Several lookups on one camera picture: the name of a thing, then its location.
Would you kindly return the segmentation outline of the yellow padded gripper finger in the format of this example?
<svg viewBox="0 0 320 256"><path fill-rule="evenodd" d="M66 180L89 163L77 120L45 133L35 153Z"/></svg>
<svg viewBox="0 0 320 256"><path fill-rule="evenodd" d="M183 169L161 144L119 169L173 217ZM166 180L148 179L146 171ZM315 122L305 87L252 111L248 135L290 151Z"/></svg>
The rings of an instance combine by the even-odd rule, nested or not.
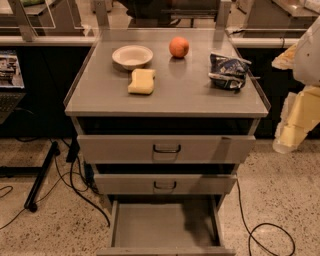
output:
<svg viewBox="0 0 320 256"><path fill-rule="evenodd" d="M320 87L305 86L299 93L290 92L284 101L280 118L273 149L286 154L296 150L320 123Z"/></svg>
<svg viewBox="0 0 320 256"><path fill-rule="evenodd" d="M294 66L294 58L296 53L297 44L291 45L283 53L277 56L271 63L274 68L287 70L292 69Z"/></svg>

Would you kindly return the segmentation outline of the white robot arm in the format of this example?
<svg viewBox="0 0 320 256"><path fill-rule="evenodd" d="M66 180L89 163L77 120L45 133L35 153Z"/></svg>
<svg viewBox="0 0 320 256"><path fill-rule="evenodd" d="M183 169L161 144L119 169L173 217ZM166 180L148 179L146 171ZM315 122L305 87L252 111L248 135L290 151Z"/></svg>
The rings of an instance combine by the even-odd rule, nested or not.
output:
<svg viewBox="0 0 320 256"><path fill-rule="evenodd" d="M273 149L285 154L296 150L320 123L320 18L272 66L291 69L294 79L304 84L299 93L288 94L276 128Z"/></svg>

